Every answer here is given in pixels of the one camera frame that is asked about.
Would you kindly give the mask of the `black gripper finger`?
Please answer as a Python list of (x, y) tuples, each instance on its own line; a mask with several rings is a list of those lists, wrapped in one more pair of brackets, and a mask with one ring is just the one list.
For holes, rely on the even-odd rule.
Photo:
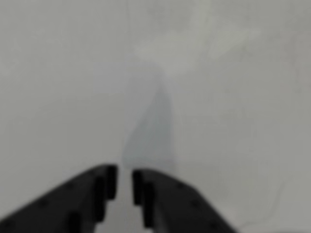
[(93, 233), (117, 192), (118, 168), (90, 168), (16, 210), (0, 222), (2, 233)]
[(132, 172), (133, 199), (143, 226), (155, 233), (233, 233), (223, 217), (192, 186), (151, 169)]

